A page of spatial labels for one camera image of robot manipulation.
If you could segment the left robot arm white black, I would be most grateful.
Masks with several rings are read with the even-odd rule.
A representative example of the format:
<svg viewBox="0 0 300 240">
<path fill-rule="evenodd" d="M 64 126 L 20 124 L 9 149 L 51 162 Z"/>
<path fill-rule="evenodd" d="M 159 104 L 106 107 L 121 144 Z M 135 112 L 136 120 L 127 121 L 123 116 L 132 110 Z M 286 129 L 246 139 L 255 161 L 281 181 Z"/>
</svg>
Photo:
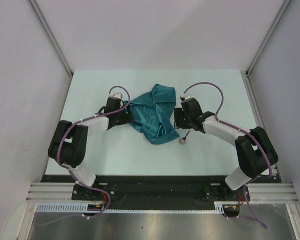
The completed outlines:
<svg viewBox="0 0 300 240">
<path fill-rule="evenodd" d="M 88 199 L 95 200 L 100 196 L 101 188 L 95 184 L 96 174 L 85 163 L 88 138 L 133 121 L 131 106 L 123 101 L 123 95 L 111 95 L 106 106 L 94 116 L 77 123 L 61 120 L 50 143 L 48 156 L 84 187 L 83 194 Z"/>
</svg>

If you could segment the teal satin napkin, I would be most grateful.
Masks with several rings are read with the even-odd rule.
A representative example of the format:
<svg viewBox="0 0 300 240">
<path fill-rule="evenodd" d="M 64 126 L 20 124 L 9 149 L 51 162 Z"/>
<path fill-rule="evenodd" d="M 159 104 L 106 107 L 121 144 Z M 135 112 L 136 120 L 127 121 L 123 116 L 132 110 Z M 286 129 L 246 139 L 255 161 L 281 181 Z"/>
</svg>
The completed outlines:
<svg viewBox="0 0 300 240">
<path fill-rule="evenodd" d="M 177 105 L 175 88 L 156 84 L 130 105 L 134 117 L 130 125 L 152 145 L 163 145 L 180 137 L 171 123 Z"/>
</svg>

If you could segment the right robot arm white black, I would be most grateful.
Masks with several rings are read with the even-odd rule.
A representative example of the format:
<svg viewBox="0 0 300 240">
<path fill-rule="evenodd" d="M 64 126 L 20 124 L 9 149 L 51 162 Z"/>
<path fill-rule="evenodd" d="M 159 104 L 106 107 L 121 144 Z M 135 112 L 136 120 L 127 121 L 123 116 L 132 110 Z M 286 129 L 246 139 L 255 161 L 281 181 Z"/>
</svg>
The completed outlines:
<svg viewBox="0 0 300 240">
<path fill-rule="evenodd" d="M 263 128 L 240 128 L 218 120 L 215 113 L 203 112 L 193 96 L 180 99 L 181 107 L 174 109 L 175 128 L 217 137 L 236 149 L 239 167 L 225 178 L 226 185 L 220 188 L 225 200 L 232 201 L 241 187 L 265 171 L 272 174 L 272 166 L 277 164 L 279 156 Z"/>
</svg>

